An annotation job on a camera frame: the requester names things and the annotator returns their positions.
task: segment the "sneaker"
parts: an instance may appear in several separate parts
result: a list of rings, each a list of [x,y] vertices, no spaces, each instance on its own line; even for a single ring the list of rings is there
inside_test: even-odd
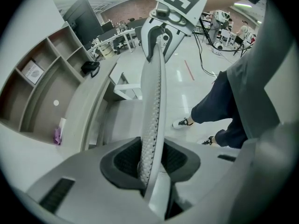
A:
[[[183,127],[189,127],[191,125],[193,125],[193,123],[189,124],[186,117],[183,118],[183,119],[178,119],[178,120],[176,120],[172,123],[172,127],[175,128],[175,129],[180,129],[180,128],[183,128]]]
[[[203,145],[211,145],[213,136],[210,136],[206,141],[202,142]]]

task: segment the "navy trousers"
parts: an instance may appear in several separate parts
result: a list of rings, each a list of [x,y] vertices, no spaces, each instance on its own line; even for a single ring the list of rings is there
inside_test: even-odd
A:
[[[192,109],[191,118],[199,124],[233,119],[227,130],[220,130],[215,135],[217,144],[222,147],[241,148],[247,140],[226,71],[219,73],[211,91]]]

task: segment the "white shelving unit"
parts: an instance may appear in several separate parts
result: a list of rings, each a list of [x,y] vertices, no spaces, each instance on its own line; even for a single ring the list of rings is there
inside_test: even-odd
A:
[[[44,71],[36,84],[21,72],[34,60]],[[54,130],[85,81],[81,66],[93,61],[66,22],[16,65],[0,93],[0,122],[31,138],[53,143]]]

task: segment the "ceiling light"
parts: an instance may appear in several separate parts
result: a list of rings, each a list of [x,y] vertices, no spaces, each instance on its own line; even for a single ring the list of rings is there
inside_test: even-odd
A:
[[[252,7],[251,5],[242,4],[242,3],[235,3],[235,5],[243,6],[243,7]]]

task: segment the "white sneaker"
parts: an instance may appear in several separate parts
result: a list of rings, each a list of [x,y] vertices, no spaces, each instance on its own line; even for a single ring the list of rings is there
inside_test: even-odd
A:
[[[178,119],[172,123],[172,127],[175,129],[180,129],[183,127],[190,127],[191,125],[193,125],[193,123],[189,124],[186,117],[183,119]]]

